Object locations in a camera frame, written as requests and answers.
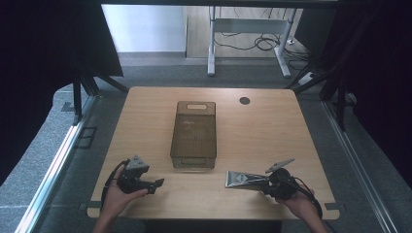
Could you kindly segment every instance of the metal frame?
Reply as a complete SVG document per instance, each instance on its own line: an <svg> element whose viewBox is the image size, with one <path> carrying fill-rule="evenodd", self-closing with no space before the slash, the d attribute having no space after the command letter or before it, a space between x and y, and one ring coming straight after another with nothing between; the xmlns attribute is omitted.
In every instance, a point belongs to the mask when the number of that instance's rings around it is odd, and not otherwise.
<svg viewBox="0 0 412 233"><path fill-rule="evenodd" d="M369 201L369 204L376 215L379 223L382 226L382 229L386 233L397 232L395 224L392 220L391 214L388 211L385 203L383 202L381 196L373 185L370 177L367 175L366 171L363 168L363 165L358 157L357 152L355 151L348 135L343 131L339 124L335 120L334 110L326 102L323 102L323 107L326 111L326 114L329 118L330 124L338 137L340 144L345 151L346 156L349 159L349 162L354 169L354 172L360 182L360 186L363 189L363 192L366 196L366 199Z"/></svg>
<svg viewBox="0 0 412 233"><path fill-rule="evenodd" d="M292 9L288 20L283 19L245 19L245 18L216 18L216 6L212 7L210 20L210 41L207 63L207 74L215 75L215 33L265 33L281 34L281 44L275 48L276 58L285 78L291 76L288 65L283 57L285 45L292 29L296 9Z"/></svg>
<svg viewBox="0 0 412 233"><path fill-rule="evenodd" d="M84 106L84 113L88 112L93 101L94 97L87 98ZM37 220L39 219L40 214L44 210L46 202L49 199L50 194L52 193L52 189L58 179L58 176L60 175L61 169L65 164L65 161L83 128L84 123L85 118L82 117L78 124L74 124L70 127L69 131L66 134L66 137L63 140L63 143L61 144L60 148L57 151L57 154L51 162L51 166L49 167L48 172L40 183L36 194L34 194L34 197L31 200L30 205L28 206L15 232L31 232L35 227Z"/></svg>

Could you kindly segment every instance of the aluminum rail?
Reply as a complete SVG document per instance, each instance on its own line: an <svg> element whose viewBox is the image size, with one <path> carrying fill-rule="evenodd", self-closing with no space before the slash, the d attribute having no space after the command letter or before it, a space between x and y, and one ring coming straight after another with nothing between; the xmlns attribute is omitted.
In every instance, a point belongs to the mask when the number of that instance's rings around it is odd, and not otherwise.
<svg viewBox="0 0 412 233"><path fill-rule="evenodd" d="M85 115L88 112L91 104L93 103L94 98L95 97L91 96L86 99L85 105L83 107ZM40 186L37 189L36 194L34 194L30 205L27 207L27 210L15 231L16 233L32 232L37 223L37 220L40 217L41 212L44 210L47 200L52 193L52 188L54 187L58 179L61 169L64 166L65 161L71 149L73 148L85 121L86 118L82 117L81 121L77 125L72 125L69 128L69 131L67 132L63 143L61 144L60 148L57 151L57 154L51 162L51 166L49 167L48 172L40 183Z"/></svg>
<svg viewBox="0 0 412 233"><path fill-rule="evenodd" d="M332 128L336 133L336 136L338 137L338 140L341 143L352 168L354 169L354 172L360 182L360 186L362 187L363 192L366 195L366 198L369 201L369 204L372 207L373 212L375 213L379 223L382 226L383 231L387 233L397 232L391 214L389 213L385 203L382 201L381 196L379 195L378 191L376 190L372 181L370 180L370 177L364 170L361 160L359 159L357 152L352 146L352 143L348 135L344 131L342 131L339 125L337 124L335 120L334 110L326 102L323 102L323 107L326 111Z"/></svg>

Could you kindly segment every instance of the gray floor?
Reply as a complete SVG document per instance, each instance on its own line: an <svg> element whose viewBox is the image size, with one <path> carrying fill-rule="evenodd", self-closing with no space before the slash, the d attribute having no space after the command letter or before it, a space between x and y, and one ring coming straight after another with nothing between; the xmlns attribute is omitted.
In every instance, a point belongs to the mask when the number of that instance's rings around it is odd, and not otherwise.
<svg viewBox="0 0 412 233"><path fill-rule="evenodd" d="M283 88L291 80L281 76L273 58L219 59L216 76L207 76L205 59L187 59L181 54L153 56L123 54L120 57L126 86L204 86ZM61 175L42 211L34 232L90 232L95 219L86 215L94 184L110 145L126 95L98 80L100 95L94 98L86 115L84 134L69 154ZM341 211L338 220L327 223L336 232L384 232L376 210L351 165L339 135L329 120L327 107L320 101L322 84L297 96L309 131L323 163L327 178ZM14 172L0 187L0 229L14 232L30 204L42 178L67 133L73 113L62 112L72 102L71 87L54 96L54 106L39 135ZM351 107L346 108L345 135L357 154L398 232L412 232L412 191L389 159L364 132ZM145 222L119 219L116 232L144 232ZM283 222L282 232L309 232L299 220Z"/></svg>

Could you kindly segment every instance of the hand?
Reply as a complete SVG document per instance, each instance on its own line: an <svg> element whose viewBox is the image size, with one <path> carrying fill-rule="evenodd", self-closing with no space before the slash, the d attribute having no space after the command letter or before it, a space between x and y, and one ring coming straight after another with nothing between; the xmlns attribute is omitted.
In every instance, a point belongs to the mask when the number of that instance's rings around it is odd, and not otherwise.
<svg viewBox="0 0 412 233"><path fill-rule="evenodd" d="M109 189L106 193L106 198L101 214L110 214L110 216L116 217L120 215L120 213L124 210L124 208L126 208L129 202L136 198L144 197L146 194L148 194L148 190L146 188L129 194L122 192L118 187L118 177L120 176L123 169L124 165L121 165L109 184Z"/></svg>
<svg viewBox="0 0 412 233"><path fill-rule="evenodd" d="M93 232L110 232L115 219L126 208L127 204L136 198L145 196L149 192L146 188L129 194L121 191L118 187L118 177L123 169L124 165L121 165L109 184L104 205L100 212L100 217L94 225Z"/></svg>
<svg viewBox="0 0 412 233"><path fill-rule="evenodd" d="M311 188L308 189L304 185L301 185L300 187L315 194L315 191ZM311 232L326 232L322 220L318 216L318 210L312 204L310 199L302 192L297 191L290 199L287 200L280 198L275 198L275 200L279 204L287 206L295 216L302 219Z"/></svg>

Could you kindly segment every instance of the circular hole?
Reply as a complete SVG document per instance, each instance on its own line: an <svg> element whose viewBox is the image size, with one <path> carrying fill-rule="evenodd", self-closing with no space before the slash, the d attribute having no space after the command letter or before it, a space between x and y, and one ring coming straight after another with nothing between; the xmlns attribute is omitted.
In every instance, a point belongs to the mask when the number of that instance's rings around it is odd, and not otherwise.
<svg viewBox="0 0 412 233"><path fill-rule="evenodd" d="M242 97L239 99L239 102L243 105L248 105L251 103L251 100L248 97Z"/></svg>

